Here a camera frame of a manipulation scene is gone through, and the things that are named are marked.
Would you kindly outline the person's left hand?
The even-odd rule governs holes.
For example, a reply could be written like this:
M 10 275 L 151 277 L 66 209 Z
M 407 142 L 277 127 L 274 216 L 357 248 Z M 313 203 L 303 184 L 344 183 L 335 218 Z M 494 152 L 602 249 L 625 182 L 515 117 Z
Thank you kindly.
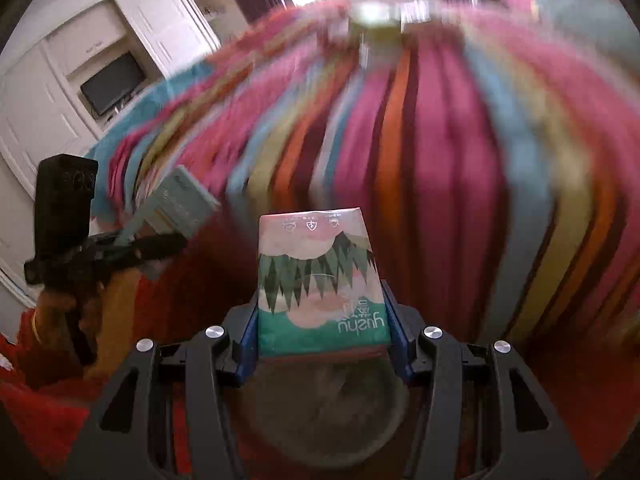
M 38 350 L 35 371 L 29 379 L 36 386 L 54 384 L 70 378 L 104 379 L 114 373 L 126 358 L 134 336 L 134 296 L 141 273 L 129 270 L 115 274 L 106 286 L 80 310 L 79 328 L 96 350 L 96 360 L 82 365 L 70 341 L 65 315 L 76 306 L 62 292 L 40 292 L 32 333 Z

